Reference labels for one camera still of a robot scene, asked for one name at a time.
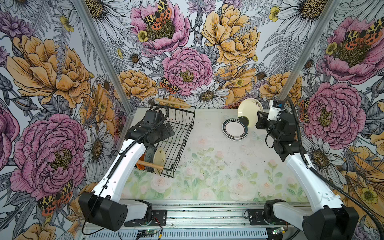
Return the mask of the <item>green circuit board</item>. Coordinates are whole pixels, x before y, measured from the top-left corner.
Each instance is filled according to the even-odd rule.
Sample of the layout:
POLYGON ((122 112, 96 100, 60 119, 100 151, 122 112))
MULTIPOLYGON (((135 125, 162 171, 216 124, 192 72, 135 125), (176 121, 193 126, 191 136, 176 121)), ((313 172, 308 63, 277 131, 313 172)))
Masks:
POLYGON ((155 231, 155 230, 139 230, 137 232, 137 235, 136 235, 136 239, 140 239, 140 238, 152 238, 154 237, 156 234, 158 233, 158 231, 155 231))

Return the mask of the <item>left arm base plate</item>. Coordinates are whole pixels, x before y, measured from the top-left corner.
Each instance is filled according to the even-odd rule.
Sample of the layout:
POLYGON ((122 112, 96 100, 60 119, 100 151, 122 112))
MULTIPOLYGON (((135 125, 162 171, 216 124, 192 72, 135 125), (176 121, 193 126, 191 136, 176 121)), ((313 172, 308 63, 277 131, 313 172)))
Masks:
POLYGON ((165 227, 167 223, 167 210, 153 210, 153 214, 150 220, 132 220, 124 223, 125 227, 165 227))

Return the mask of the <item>teal patterned plate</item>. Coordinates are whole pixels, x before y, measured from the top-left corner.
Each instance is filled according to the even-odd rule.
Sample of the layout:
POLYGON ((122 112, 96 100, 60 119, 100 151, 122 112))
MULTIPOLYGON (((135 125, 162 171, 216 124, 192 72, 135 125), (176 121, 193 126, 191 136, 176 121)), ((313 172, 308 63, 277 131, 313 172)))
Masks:
POLYGON ((154 157, 156 154, 157 148, 155 146, 148 146, 145 151, 145 162, 153 164, 154 163, 154 157))

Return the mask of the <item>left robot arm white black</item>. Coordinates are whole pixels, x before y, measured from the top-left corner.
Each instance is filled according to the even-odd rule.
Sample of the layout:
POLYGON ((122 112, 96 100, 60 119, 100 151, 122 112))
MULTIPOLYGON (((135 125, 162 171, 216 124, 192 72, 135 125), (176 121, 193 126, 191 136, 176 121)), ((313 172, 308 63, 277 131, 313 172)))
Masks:
POLYGON ((136 164, 159 172, 166 171, 165 164, 156 164, 155 158, 156 154, 160 154, 161 160, 166 158, 164 150, 157 149, 157 144, 175 134, 171 124, 166 123, 168 116, 169 108, 157 105, 147 110, 143 119, 129 128, 121 151, 102 180, 91 192, 83 192, 79 197, 86 222, 114 232, 129 221, 151 222, 151 203, 133 200, 121 204, 120 200, 136 164))

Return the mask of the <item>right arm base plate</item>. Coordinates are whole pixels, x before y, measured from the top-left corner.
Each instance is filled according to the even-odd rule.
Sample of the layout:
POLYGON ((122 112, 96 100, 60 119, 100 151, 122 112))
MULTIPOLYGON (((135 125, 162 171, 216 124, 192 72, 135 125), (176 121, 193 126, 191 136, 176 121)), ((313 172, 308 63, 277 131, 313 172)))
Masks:
POLYGON ((248 209, 243 214, 244 219, 249 221, 251 226, 289 226, 285 221, 273 220, 269 223, 264 218, 264 211, 261 209, 248 209))

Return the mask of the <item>cream plate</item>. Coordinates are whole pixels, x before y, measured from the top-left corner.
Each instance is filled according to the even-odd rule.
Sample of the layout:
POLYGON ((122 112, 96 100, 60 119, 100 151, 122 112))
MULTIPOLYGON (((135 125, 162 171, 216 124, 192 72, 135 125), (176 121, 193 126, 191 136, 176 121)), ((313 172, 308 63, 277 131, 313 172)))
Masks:
POLYGON ((166 163, 166 152, 163 148, 158 148, 154 155, 154 164, 164 167, 166 163))

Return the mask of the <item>black wire dish rack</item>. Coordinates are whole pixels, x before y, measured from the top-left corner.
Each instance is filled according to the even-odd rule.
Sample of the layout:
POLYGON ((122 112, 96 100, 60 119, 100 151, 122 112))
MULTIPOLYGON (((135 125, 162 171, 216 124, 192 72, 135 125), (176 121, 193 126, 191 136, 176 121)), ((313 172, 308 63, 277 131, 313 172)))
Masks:
MULTIPOLYGON (((185 109, 181 106, 177 106, 175 108, 163 105, 153 105, 149 109, 169 109, 170 113, 166 123, 171 124, 175 135, 155 145, 157 149, 163 148, 166 152, 166 163, 163 171, 139 164, 136 164, 135 168, 157 175, 173 178, 175 176, 175 172, 179 165, 183 151, 187 145, 190 133, 194 127, 196 108, 191 107, 185 109)), ((139 158, 139 160, 145 162, 145 153, 139 158)))

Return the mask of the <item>white plate red green band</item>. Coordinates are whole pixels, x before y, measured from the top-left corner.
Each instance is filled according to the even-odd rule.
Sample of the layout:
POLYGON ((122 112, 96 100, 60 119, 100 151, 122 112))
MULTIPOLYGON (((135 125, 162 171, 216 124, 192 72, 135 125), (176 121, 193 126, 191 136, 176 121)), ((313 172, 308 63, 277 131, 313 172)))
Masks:
POLYGON ((240 141, 248 136, 248 128, 238 119, 228 119, 222 124, 223 134, 230 140, 240 141))

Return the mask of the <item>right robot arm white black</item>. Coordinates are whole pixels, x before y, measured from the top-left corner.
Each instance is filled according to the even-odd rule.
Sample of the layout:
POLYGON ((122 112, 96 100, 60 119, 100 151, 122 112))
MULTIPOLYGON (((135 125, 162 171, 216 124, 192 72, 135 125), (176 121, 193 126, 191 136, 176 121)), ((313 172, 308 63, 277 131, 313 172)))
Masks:
POLYGON ((271 100, 269 105, 268 113, 258 112, 256 127, 273 138, 272 149, 295 174, 311 211, 305 212, 283 200, 269 200, 264 205, 264 220, 269 224, 289 223, 309 240, 352 239, 359 220, 357 211, 346 207, 314 169, 301 142, 297 117, 286 112, 282 101, 271 100))

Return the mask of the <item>beige plate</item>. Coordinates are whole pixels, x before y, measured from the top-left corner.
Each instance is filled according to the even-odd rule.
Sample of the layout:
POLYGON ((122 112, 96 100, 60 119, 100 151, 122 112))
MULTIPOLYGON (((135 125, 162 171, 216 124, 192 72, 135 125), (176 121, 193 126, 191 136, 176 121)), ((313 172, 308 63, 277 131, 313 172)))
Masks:
POLYGON ((258 112, 264 111, 260 101, 253 98, 245 99, 238 108, 238 117, 247 118, 249 122, 257 122, 259 120, 258 112))

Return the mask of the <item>aluminium rail frame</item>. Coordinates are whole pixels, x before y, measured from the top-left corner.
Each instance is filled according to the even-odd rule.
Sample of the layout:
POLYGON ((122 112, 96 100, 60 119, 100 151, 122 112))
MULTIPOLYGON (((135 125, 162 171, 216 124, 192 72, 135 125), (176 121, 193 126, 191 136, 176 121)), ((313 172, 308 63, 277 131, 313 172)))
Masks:
MULTIPOLYGON (((167 210, 167 223, 165 227, 125 227, 118 230, 155 230, 158 233, 152 238, 140 238, 139 240, 162 240, 165 229, 229 229, 229 228, 265 228, 268 238, 265 240, 305 240, 305 234, 289 226, 251 226, 249 221, 244 219, 243 214, 248 209, 264 210, 262 202, 204 202, 204 201, 154 201, 153 210, 167 210)), ((84 240, 84 237, 96 234, 102 229, 93 224, 87 224, 80 230, 76 237, 84 240)))

